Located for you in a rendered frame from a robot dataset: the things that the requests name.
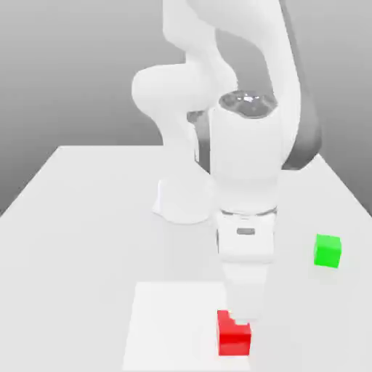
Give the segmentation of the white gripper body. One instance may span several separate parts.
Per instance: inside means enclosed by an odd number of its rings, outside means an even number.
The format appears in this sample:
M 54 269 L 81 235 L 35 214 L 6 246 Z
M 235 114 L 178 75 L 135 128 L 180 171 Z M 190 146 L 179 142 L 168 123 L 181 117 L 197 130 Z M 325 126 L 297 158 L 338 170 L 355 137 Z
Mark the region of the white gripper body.
M 272 259 L 222 261 L 227 309 L 233 320 L 257 320 L 264 306 L 264 293 Z

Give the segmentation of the small red cube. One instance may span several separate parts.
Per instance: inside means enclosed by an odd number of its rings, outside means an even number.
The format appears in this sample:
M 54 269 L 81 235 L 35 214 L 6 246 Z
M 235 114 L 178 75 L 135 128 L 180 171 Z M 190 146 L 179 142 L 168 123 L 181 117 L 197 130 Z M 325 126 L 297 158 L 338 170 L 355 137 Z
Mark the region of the small red cube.
M 217 348 L 220 356 L 248 356 L 251 348 L 250 323 L 238 325 L 227 310 L 218 310 Z

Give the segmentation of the small green cube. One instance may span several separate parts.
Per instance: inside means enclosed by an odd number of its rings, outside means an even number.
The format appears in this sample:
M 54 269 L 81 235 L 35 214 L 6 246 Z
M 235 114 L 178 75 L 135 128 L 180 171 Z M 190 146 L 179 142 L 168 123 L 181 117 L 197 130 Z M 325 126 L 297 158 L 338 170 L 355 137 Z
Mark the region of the small green cube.
M 341 238 L 317 234 L 314 247 L 314 265 L 338 268 L 341 258 Z

